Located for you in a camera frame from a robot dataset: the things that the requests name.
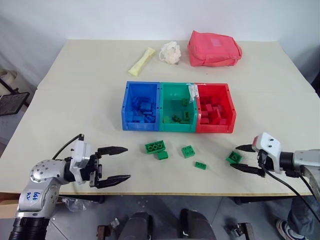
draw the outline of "table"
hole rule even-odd
[[[225,161],[235,146],[250,144],[263,131],[280,140],[284,151],[320,146],[320,100],[279,44],[240,42],[243,59],[234,67],[191,67],[185,54],[178,65],[154,57],[139,77],[127,74],[143,49],[159,49],[163,43],[67,41],[0,159],[2,179],[8,180],[1,181],[0,192],[20,192],[34,164],[51,158],[65,142],[83,133],[93,151],[111,145],[128,148],[120,155],[104,156],[101,162],[105,178],[118,174],[131,174],[131,178],[104,189],[71,183],[62,186],[61,194],[292,195],[272,178],[238,171]],[[186,42],[180,45],[185,49]],[[234,132],[122,131],[127,80],[228,83],[237,112]],[[169,159],[159,161],[145,154],[144,145],[157,140],[164,140]],[[184,159],[181,148],[187,145],[196,154]],[[67,156],[66,150],[60,158]],[[195,168],[195,161],[206,163],[207,170]],[[256,166],[256,154],[246,153],[243,163]],[[298,192],[309,193],[301,181],[280,178]]]

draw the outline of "pink pouch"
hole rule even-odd
[[[236,41],[225,35],[192,32],[188,44],[192,66],[234,66],[242,57]]]

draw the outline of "white wall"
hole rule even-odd
[[[197,30],[280,41],[311,81],[319,12],[319,0],[0,0],[0,65],[36,86],[66,39],[188,40]]]

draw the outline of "person's foot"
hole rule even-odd
[[[307,237],[293,231],[286,221],[278,220],[275,223],[276,229],[285,240],[308,240]]]

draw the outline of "green 2x2 lego brick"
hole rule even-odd
[[[166,150],[166,146],[164,141],[155,141],[155,142],[151,142],[148,143],[145,146],[145,152],[147,154],[156,154],[156,153],[160,153],[164,150]]]
[[[198,161],[195,162],[195,165],[194,165],[194,166],[195,166],[196,168],[202,169],[202,170],[206,170],[206,168],[207,168],[207,165],[206,165],[206,164],[201,163],[201,162],[198,162]]]
[[[194,151],[194,149],[192,148],[191,145],[183,147],[181,149],[181,151],[182,151],[183,156],[184,156],[185,159],[195,155],[195,151]]]
[[[166,151],[158,152],[157,155],[159,160],[167,159],[169,157]]]
[[[231,164],[238,164],[240,163],[241,159],[242,159],[242,156],[240,154],[232,151],[225,160],[227,160]]]

